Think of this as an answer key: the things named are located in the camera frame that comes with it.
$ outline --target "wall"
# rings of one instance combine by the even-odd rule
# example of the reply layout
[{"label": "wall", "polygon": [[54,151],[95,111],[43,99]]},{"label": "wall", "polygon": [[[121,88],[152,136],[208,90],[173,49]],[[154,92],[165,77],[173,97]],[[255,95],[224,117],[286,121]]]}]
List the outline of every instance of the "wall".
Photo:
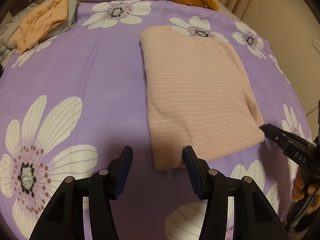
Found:
[{"label": "wall", "polygon": [[[279,65],[309,114],[320,99],[320,54],[312,45],[316,37],[320,39],[320,24],[307,4],[303,0],[250,0],[241,19],[270,41]],[[314,137],[317,110],[308,121]]]}]

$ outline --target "folded pink fabric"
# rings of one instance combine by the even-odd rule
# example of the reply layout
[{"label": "folded pink fabric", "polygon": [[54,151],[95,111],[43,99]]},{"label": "folded pink fabric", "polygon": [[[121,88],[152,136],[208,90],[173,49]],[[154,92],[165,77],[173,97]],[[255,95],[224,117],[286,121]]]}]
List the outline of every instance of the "folded pink fabric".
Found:
[{"label": "folded pink fabric", "polygon": [[263,119],[244,66],[229,43],[170,26],[140,36],[155,167],[183,166],[182,150],[213,160],[264,140]]}]

